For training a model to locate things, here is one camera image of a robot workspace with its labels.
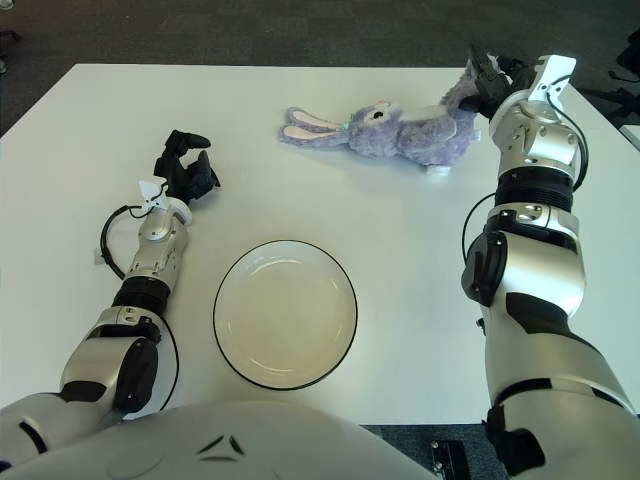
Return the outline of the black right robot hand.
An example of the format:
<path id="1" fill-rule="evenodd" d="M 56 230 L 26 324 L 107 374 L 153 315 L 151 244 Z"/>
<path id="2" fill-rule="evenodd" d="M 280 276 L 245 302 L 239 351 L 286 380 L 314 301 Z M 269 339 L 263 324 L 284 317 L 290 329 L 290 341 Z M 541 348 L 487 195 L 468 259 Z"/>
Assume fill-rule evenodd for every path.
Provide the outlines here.
<path id="1" fill-rule="evenodd" d="M 469 60 L 477 92 L 467 94 L 459 108 L 479 113 L 489 120 L 509 95 L 528 89 L 536 76 L 533 65 L 512 57 L 493 57 L 475 45 L 469 49 Z"/>

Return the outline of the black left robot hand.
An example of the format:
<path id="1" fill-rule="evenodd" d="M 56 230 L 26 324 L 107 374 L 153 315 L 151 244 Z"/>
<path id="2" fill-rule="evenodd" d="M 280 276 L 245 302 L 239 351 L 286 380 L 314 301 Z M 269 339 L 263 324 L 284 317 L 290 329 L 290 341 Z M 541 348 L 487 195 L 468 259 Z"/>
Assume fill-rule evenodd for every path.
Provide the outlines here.
<path id="1" fill-rule="evenodd" d="M 206 149 L 211 142 L 198 134 L 173 130 L 156 160 L 154 175 L 165 180 L 166 195 L 189 204 L 209 193 L 220 181 L 211 168 Z M 181 158 L 191 149 L 199 151 L 197 159 L 184 167 Z"/>

